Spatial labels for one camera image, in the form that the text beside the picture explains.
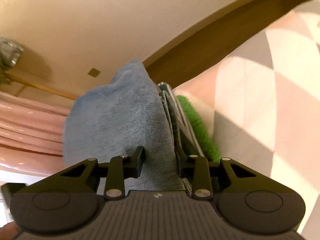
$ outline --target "beige wall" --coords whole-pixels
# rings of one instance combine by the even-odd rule
[[[0,36],[25,48],[13,73],[82,95],[233,1],[0,0]]]

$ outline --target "white logo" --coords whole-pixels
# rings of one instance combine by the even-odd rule
[[[154,197],[156,197],[157,199],[159,199],[159,198],[163,197],[163,195],[162,195],[161,193],[156,193],[156,194],[154,194]]]

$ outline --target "human hand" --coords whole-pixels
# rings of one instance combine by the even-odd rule
[[[0,240],[12,240],[19,233],[17,224],[13,221],[0,228]]]

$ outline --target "green fuzzy towel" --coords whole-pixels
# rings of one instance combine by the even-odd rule
[[[192,126],[193,132],[198,140],[198,143],[202,149],[204,156],[210,162],[219,162],[221,155],[219,149],[215,142],[208,135],[207,129],[204,126],[204,123],[198,114],[198,112],[193,108],[192,104],[186,97],[177,96],[180,105],[186,114],[186,117],[189,119]]]

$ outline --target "floor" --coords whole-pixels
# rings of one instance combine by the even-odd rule
[[[244,5],[171,49],[147,71],[155,82],[173,88],[218,63],[251,36],[308,0],[255,0]]]

